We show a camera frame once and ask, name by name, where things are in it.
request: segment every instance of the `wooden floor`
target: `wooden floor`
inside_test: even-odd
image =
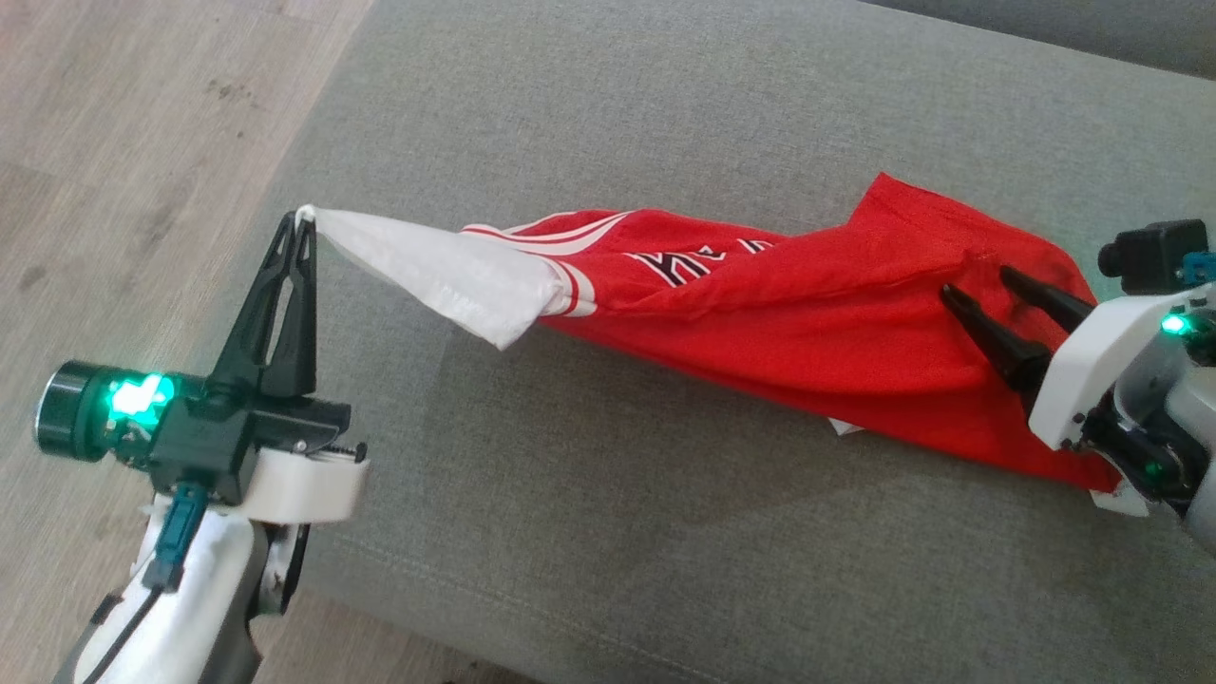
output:
[[[0,0],[0,682],[50,680],[150,492],[36,453],[44,381],[206,371],[209,284],[371,1]],[[264,683],[524,682],[306,594],[255,634]]]

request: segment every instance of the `clothing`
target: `clothing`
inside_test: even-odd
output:
[[[939,299],[952,282],[1023,337],[1065,333],[998,269],[1093,301],[1066,253],[888,175],[849,222],[798,237],[658,209],[582,211],[462,234],[546,259],[569,335],[810,413],[1028,475],[1110,492],[1096,454],[1058,453]]]

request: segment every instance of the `gray couch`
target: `gray couch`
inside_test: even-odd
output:
[[[1216,0],[863,0],[1216,79]]]
[[[287,155],[305,202],[457,229],[663,207],[799,234],[879,172],[1068,248],[1216,219],[1216,83],[850,0],[383,0]],[[321,254],[321,393],[375,477],[305,584],[550,683],[1184,682],[1216,560],[1161,511],[537,329],[506,353]]]

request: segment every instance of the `white stripe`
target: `white stripe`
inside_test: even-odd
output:
[[[558,314],[565,313],[570,308],[570,298],[574,295],[574,287],[570,286],[570,276],[567,275],[565,269],[557,265],[553,259],[547,259],[545,257],[537,257],[540,260],[548,265],[550,270],[557,275],[558,285],[562,286],[561,297],[553,297],[545,304],[545,308],[540,312],[542,316],[556,316]]]
[[[523,240],[522,237],[488,235],[485,232],[462,232],[461,235],[467,235],[468,237],[477,237],[479,240],[489,240],[499,245],[506,245],[512,250],[517,250],[519,252],[528,252],[529,254],[548,254],[552,257],[562,257],[567,254],[578,254],[579,252],[595,245],[596,242],[599,241],[601,237],[608,235],[608,231],[610,231],[618,223],[620,223],[620,219],[627,217],[630,213],[631,212],[624,212],[613,217],[608,217],[602,222],[596,222],[596,224],[602,224],[602,225],[596,228],[593,231],[587,232],[586,235],[582,235],[581,237],[578,237],[575,240],[568,240],[565,242],[553,242],[550,245],[524,243],[524,242],[518,242],[518,240]]]
[[[591,285],[591,280],[587,279],[586,274],[581,270],[574,268],[570,264],[565,264],[565,268],[570,269],[570,274],[574,275],[575,282],[579,284],[579,303],[574,305],[570,313],[565,314],[570,318],[582,318],[596,313],[596,288]]]
[[[505,232],[507,235],[513,235],[513,234],[519,232],[522,230],[528,230],[529,228],[535,228],[535,226],[537,226],[537,225],[547,222],[548,219],[556,219],[557,217],[569,217],[569,215],[574,215],[574,212],[557,212],[556,214],[548,214],[547,217],[545,217],[545,218],[542,218],[540,220],[534,220],[531,223],[525,223],[523,225],[517,225],[514,228],[505,228],[505,229],[502,229],[502,232]],[[478,226],[478,228],[490,228],[490,226],[483,225],[483,226]]]
[[[623,215],[625,215],[627,213],[630,213],[630,212],[624,212],[624,213],[620,213],[620,214],[613,214],[610,217],[604,217],[604,218],[602,218],[602,219],[599,219],[597,222],[589,223],[586,225],[575,228],[573,230],[567,230],[567,231],[563,231],[563,232],[553,232],[553,234],[548,234],[548,235],[507,235],[506,232],[503,232],[503,231],[494,228],[492,225],[483,225],[483,224],[472,224],[472,225],[467,225],[465,228],[466,229],[475,228],[478,230],[490,230],[490,231],[492,231],[495,234],[495,236],[502,237],[503,240],[511,240],[512,242],[519,242],[519,243],[527,243],[527,245],[530,245],[533,242],[559,243],[559,242],[563,242],[563,241],[574,240],[576,237],[586,235],[587,232],[592,232],[596,229],[601,228],[604,223],[610,222],[610,220],[613,220],[613,219],[615,219],[618,217],[623,217]]]

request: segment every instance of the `black cable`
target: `black cable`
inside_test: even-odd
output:
[[[139,610],[136,610],[135,615],[131,616],[126,627],[123,627],[123,630],[118,633],[118,638],[109,645],[109,650],[106,651],[106,655],[101,656],[101,660],[97,661],[92,672],[89,673],[88,678],[85,678],[84,684],[97,684],[97,682],[101,680],[102,675],[106,674],[106,668],[109,667],[109,663],[114,662],[114,658],[118,657],[118,652],[123,650],[124,645],[126,645],[131,634],[135,634],[135,630],[140,627],[140,623],[143,622],[143,618],[152,610],[152,606],[156,605],[156,601],[161,598],[161,592],[164,589],[157,587],[148,592],[147,598],[143,599],[142,604],[140,604]]]

